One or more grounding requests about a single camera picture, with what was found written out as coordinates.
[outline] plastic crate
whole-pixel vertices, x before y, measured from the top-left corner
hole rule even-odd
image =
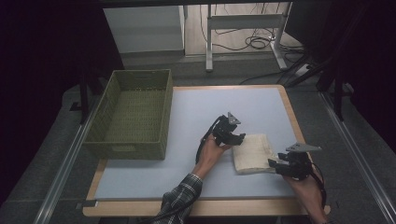
[[[172,95],[170,70],[114,71],[82,145],[99,159],[163,160]]]

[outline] person's left hand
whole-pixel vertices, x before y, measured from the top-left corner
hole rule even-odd
[[[232,146],[216,145],[216,139],[213,134],[210,134],[205,140],[205,144],[201,150],[201,155],[198,163],[195,165],[192,173],[204,179],[213,166],[218,162],[221,155]]]

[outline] wooden floor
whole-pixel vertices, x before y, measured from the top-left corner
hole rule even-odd
[[[280,14],[285,10],[287,3],[256,3],[256,4],[220,4],[212,5],[212,15],[241,15],[241,14]],[[207,39],[207,5],[187,6],[188,16],[185,22],[185,53],[186,55],[205,54]],[[268,38],[273,29],[244,29],[244,30],[214,30],[212,31],[212,43],[214,53],[238,53],[238,52],[263,52],[271,51],[268,41],[254,44],[255,49],[247,47],[246,39],[260,36]],[[281,44],[286,46],[301,46],[301,44],[284,33]]]

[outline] white metal stand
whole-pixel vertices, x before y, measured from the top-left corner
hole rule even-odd
[[[285,30],[290,5],[291,2],[288,2],[282,14],[223,16],[212,16],[211,5],[207,5],[206,72],[213,71],[212,30],[256,28],[277,28],[275,39],[271,41],[270,45],[280,70],[286,70],[287,66],[280,53],[279,42]]]

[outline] plaid shirt sleeve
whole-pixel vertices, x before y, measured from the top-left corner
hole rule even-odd
[[[177,187],[163,195],[163,203],[158,215],[165,214],[175,208],[184,206],[186,203],[194,200],[194,197],[198,198],[201,195],[202,185],[203,181],[199,176],[188,174]],[[183,224],[186,217],[190,214],[191,209],[192,205],[170,217],[165,217],[159,221],[155,221],[154,223]]]

